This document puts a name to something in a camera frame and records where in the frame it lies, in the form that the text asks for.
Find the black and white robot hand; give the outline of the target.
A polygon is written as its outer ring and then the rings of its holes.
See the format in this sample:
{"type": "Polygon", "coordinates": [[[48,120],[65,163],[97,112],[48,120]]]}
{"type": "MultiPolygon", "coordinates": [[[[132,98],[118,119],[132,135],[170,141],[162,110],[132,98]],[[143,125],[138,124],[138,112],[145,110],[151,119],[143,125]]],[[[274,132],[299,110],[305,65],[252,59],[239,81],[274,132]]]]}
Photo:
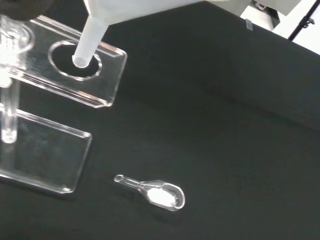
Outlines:
{"type": "Polygon", "coordinates": [[[0,14],[17,21],[29,21],[44,14],[54,0],[0,0],[0,14]]]}

